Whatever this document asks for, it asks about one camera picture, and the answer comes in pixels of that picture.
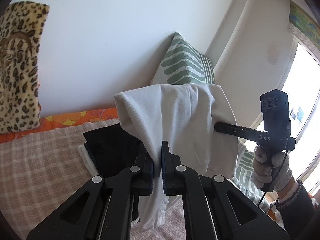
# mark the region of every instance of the window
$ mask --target window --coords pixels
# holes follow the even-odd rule
[[[291,136],[296,138],[289,165],[293,176],[314,194],[320,188],[320,66],[300,43],[282,91],[288,94]],[[263,121],[257,129],[264,130]],[[251,141],[244,144],[251,151],[256,146]]]

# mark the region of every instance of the black cable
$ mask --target black cable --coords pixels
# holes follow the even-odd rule
[[[278,176],[279,172],[281,171],[281,169],[282,169],[282,167],[283,167],[283,165],[284,165],[285,159],[287,158],[287,154],[288,154],[288,150],[285,151],[285,155],[284,155],[283,161],[282,161],[282,163],[281,163],[281,165],[280,165],[280,169],[278,170],[277,174],[272,178],[272,180],[271,180],[271,182],[270,182],[270,184],[269,184],[269,187],[268,187],[268,189],[265,191],[265,193],[263,194],[263,196],[261,197],[261,199],[260,199],[260,201],[259,201],[259,203],[258,203],[258,206],[260,206],[260,204],[261,204],[263,198],[265,197],[266,193],[268,192],[270,186],[271,186],[272,183],[275,181],[276,177]]]

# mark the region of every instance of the white glove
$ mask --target white glove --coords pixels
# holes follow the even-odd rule
[[[285,153],[278,152],[271,158],[273,168],[280,167],[283,161]],[[265,183],[270,183],[272,180],[271,172],[272,167],[270,164],[265,163],[267,161],[267,153],[261,146],[257,146],[254,150],[254,158],[252,161],[253,173],[251,175],[253,183],[258,189],[262,188]],[[281,191],[287,186],[292,177],[292,171],[289,169],[289,155],[287,155],[284,165],[276,177],[274,190]]]

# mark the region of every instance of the orange bed sheet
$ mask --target orange bed sheet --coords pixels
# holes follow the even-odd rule
[[[85,122],[98,122],[118,118],[116,108],[106,108],[71,114],[58,114],[40,119],[40,126],[36,129],[23,132],[13,132],[0,135],[0,143],[10,142],[24,135],[35,132],[49,131],[55,128],[81,125]]]

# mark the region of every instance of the leopard print fabric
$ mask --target leopard print fabric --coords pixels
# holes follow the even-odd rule
[[[10,4],[0,17],[0,134],[40,125],[38,52],[49,6]]]

